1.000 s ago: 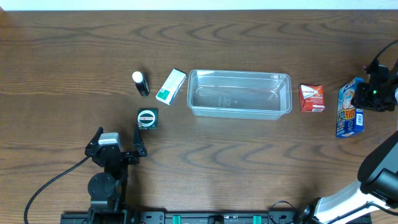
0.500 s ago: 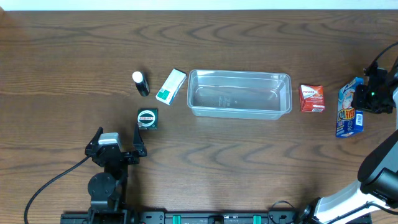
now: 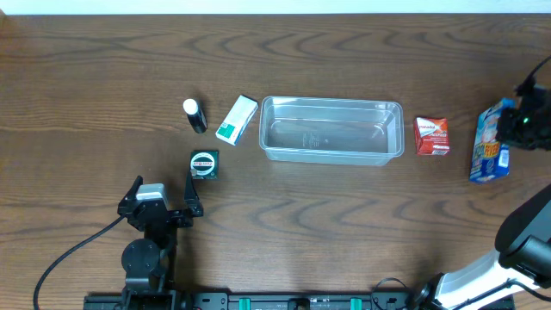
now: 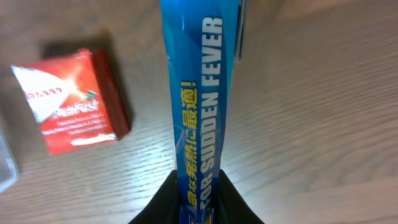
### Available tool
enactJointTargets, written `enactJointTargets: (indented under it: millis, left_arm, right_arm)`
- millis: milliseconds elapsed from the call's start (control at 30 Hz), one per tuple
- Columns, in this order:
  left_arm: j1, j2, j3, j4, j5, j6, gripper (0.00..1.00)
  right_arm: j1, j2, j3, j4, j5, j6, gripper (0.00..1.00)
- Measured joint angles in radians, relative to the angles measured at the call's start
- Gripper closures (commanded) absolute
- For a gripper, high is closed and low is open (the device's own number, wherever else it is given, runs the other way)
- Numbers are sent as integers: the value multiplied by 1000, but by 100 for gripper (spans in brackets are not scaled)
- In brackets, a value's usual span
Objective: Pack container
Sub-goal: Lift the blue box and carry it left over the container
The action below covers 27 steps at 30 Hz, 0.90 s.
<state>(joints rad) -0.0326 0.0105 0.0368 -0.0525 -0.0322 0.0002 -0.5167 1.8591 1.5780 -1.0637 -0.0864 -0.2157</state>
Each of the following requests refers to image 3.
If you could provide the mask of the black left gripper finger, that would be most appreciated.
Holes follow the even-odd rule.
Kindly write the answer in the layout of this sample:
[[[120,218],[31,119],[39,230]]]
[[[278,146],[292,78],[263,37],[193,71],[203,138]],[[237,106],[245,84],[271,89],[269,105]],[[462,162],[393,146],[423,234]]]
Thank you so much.
[[[190,172],[188,172],[186,175],[186,183],[185,183],[183,199],[191,211],[201,210],[201,201],[195,190],[195,186],[193,184],[193,177]]]
[[[138,193],[139,187],[143,184],[143,177],[137,176],[136,179],[133,182],[133,185],[128,190],[128,192],[124,195],[124,197],[121,200],[121,205],[123,207],[131,206],[133,203],[137,200],[136,195]]]

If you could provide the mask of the blue KoolFever box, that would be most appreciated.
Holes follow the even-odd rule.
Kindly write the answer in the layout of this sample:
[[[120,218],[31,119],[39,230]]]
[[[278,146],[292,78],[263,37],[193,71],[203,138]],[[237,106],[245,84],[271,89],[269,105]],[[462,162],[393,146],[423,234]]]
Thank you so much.
[[[479,115],[469,181],[488,183],[509,175],[510,147],[497,141],[498,120],[506,108],[514,108],[515,101],[503,98]]]

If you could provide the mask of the dark bottle white cap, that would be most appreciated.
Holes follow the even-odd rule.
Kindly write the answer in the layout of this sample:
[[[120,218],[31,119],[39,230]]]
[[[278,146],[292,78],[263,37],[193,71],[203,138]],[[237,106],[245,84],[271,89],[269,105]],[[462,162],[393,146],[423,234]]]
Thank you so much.
[[[188,117],[190,126],[196,133],[205,133],[207,131],[207,120],[197,100],[193,98],[184,100],[183,110]]]

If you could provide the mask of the red Panadol ActiFast box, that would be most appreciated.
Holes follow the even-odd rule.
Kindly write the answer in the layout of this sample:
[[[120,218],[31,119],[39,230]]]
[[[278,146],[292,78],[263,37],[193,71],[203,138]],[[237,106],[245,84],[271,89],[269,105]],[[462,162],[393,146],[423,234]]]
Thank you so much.
[[[443,156],[449,153],[449,132],[446,118],[417,117],[414,121],[417,155]]]

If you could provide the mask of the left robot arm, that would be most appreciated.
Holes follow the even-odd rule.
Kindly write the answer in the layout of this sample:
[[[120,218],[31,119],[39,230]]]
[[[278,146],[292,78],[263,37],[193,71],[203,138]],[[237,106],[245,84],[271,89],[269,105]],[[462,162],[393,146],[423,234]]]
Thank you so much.
[[[116,309],[191,309],[189,294],[173,288],[177,230],[193,226],[193,219],[204,215],[193,184],[186,176],[184,208],[168,209],[168,198],[161,183],[145,184],[138,176],[119,202],[117,214],[144,234],[123,251],[121,265],[126,272],[125,287]]]

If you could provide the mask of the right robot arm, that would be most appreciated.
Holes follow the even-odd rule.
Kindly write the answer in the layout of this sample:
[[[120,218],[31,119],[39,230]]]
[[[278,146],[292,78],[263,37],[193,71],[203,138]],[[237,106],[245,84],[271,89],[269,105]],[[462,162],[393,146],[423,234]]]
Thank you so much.
[[[505,175],[512,147],[550,148],[550,92],[534,79],[520,84],[517,100],[503,99],[480,114],[469,179],[485,183]],[[550,286],[550,188],[514,210],[494,247],[455,272],[439,274],[410,300],[410,309],[481,309],[520,290],[541,299]]]

